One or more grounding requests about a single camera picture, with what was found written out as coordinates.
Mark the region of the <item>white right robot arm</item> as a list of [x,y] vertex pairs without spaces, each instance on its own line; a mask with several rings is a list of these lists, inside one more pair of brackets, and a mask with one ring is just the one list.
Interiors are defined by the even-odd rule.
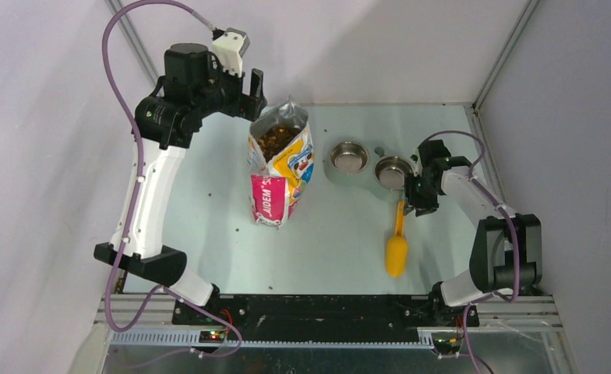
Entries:
[[420,217],[435,213],[439,198],[454,201],[475,227],[468,269],[433,287],[439,295],[428,305],[429,318],[447,326],[459,306],[509,291],[513,300],[522,288],[542,279],[542,227],[532,213],[522,214],[498,199],[474,173],[474,165],[454,156],[441,139],[423,141],[413,155],[416,171],[405,177],[405,210]]

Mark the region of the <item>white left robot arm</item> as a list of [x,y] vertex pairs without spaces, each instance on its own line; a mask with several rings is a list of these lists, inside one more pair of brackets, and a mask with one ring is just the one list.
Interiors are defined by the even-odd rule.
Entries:
[[243,93],[242,57],[248,48],[213,42],[172,45],[164,54],[165,74],[136,106],[139,130],[122,226],[109,242],[96,245],[94,258],[153,281],[191,302],[202,324],[218,321],[218,289],[187,267],[187,255],[164,245],[164,217],[175,176],[203,120],[221,113],[255,121],[266,107],[263,72],[251,71],[250,91]]

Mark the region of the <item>pet food bag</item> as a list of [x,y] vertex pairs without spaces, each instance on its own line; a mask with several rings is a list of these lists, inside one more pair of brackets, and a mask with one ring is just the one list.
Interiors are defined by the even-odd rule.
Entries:
[[257,224],[279,228],[313,176],[315,147],[307,110],[292,97],[249,127],[249,201]]

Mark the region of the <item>yellow plastic scoop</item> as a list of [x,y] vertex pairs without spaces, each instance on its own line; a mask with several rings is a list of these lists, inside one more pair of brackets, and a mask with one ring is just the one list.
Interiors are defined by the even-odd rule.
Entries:
[[406,267],[408,258],[408,241],[404,236],[404,200],[397,202],[394,234],[389,238],[385,248],[384,265],[392,277],[400,277]]

